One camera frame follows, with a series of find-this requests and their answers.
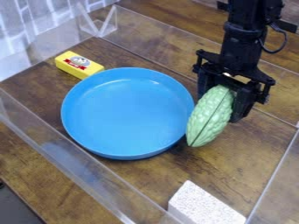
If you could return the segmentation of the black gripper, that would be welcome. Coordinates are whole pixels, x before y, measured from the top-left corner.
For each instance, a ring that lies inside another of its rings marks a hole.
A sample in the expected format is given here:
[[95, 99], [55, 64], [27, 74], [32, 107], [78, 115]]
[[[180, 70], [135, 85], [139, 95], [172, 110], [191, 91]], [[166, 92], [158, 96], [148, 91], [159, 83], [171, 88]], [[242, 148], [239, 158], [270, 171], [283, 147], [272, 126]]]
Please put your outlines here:
[[276, 81], [259, 70], [258, 62], [264, 48], [267, 26], [264, 24], [224, 24], [224, 39], [220, 53], [196, 51], [198, 61], [192, 72], [198, 74], [198, 96], [223, 85], [235, 94], [230, 121], [239, 122], [255, 102], [264, 104], [270, 88]]

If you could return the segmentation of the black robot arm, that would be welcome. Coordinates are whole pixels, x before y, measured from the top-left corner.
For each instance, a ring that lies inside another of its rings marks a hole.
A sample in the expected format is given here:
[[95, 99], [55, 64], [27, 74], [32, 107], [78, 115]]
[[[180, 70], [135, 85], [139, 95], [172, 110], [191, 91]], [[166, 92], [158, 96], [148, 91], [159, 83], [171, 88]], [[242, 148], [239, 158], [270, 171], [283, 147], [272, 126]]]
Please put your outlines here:
[[267, 30], [280, 32], [283, 0], [228, 0], [228, 21], [219, 53], [198, 50], [192, 71], [198, 74], [198, 96], [211, 88], [224, 86], [236, 94], [230, 120], [243, 119], [255, 103], [266, 103], [276, 81], [258, 68], [266, 48]]

